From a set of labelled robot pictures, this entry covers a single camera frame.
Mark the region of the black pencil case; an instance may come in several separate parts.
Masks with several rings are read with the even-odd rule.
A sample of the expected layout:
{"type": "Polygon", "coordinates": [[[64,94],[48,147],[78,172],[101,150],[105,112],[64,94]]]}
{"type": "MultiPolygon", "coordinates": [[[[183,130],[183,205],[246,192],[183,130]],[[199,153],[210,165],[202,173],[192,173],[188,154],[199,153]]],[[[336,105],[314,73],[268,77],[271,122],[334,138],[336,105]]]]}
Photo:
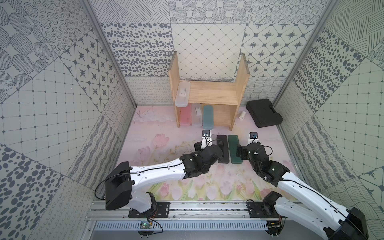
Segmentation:
{"type": "Polygon", "coordinates": [[[230,162],[228,137],[226,135],[217,135],[217,144],[223,153],[218,161],[219,164],[228,164],[230,162]]]}

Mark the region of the dark green pencil case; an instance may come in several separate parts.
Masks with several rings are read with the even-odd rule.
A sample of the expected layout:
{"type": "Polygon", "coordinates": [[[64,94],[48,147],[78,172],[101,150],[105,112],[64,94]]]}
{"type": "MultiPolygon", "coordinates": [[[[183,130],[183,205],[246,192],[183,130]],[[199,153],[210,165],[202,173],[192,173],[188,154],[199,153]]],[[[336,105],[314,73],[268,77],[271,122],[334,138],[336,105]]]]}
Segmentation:
{"type": "Polygon", "coordinates": [[[240,145],[239,138],[237,135],[228,136],[229,151],[232,164],[242,164],[243,160],[237,156],[237,149],[240,145]]]}

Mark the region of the teal pencil case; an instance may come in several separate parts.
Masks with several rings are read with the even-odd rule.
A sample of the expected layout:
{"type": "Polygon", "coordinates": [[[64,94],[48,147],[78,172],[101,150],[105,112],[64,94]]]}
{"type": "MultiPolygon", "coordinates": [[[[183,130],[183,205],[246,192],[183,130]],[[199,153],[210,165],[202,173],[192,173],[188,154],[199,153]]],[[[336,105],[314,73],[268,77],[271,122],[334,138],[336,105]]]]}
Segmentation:
{"type": "Polygon", "coordinates": [[[203,106],[203,128],[205,130],[214,128],[214,108],[212,105],[203,106]]]}

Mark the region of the clear rounded pencil case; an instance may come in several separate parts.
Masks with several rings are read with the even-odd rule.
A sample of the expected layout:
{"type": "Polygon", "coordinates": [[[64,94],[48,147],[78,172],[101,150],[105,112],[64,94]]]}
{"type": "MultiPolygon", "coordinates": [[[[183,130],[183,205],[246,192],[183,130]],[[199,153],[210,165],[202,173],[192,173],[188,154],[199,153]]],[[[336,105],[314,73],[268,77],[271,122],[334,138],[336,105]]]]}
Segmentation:
{"type": "Polygon", "coordinates": [[[190,90],[191,90],[190,82],[186,82],[186,81],[179,82],[176,99],[175,99],[176,107],[185,108],[188,106],[190,90]]]}

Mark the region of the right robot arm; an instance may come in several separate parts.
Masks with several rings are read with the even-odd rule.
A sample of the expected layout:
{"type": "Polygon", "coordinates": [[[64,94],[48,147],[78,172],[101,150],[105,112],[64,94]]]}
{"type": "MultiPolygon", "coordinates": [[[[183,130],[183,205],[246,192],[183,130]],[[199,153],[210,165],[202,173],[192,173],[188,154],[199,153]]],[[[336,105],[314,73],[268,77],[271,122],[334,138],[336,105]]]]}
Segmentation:
{"type": "Polygon", "coordinates": [[[300,180],[286,166],[272,161],[260,142],[237,145],[236,155],[251,164],[265,182],[295,197],[296,204],[282,194],[271,191],[263,199],[261,209],[266,216],[289,218],[316,233],[324,240],[367,240],[366,217],[357,208],[346,208],[300,180]]]}

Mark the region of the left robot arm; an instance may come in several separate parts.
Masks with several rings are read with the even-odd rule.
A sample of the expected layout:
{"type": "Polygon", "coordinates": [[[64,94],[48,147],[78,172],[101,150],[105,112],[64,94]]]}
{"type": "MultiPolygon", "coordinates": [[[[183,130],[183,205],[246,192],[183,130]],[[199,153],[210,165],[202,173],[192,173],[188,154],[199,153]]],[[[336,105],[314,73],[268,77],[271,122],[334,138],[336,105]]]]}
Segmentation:
{"type": "Polygon", "coordinates": [[[159,211],[158,204],[154,194],[144,193],[142,188],[166,181],[198,177],[208,173],[210,167],[222,158],[222,149],[218,145],[211,145],[157,165],[131,167],[129,162],[122,162],[104,181],[105,208],[113,211],[127,206],[146,218],[151,217],[159,211]]]}

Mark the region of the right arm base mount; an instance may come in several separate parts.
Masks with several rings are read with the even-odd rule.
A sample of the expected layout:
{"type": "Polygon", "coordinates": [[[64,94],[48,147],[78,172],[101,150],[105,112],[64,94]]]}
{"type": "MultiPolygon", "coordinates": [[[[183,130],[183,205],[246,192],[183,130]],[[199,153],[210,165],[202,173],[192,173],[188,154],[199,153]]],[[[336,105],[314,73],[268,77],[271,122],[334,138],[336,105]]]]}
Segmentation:
{"type": "Polygon", "coordinates": [[[246,201],[246,207],[250,218],[282,218],[275,209],[275,206],[267,202],[246,201]]]}

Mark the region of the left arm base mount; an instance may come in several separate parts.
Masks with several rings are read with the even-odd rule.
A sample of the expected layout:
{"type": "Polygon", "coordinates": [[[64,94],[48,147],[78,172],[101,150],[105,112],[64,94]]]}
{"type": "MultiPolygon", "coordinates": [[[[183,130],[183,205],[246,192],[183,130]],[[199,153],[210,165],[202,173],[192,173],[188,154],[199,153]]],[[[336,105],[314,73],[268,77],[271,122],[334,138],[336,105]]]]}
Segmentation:
{"type": "Polygon", "coordinates": [[[130,209],[129,218],[130,219],[139,219],[139,218],[165,219],[169,217],[170,205],[171,205],[170,202],[156,202],[156,206],[154,208],[151,208],[144,213],[139,213],[137,210],[130,209]]]}

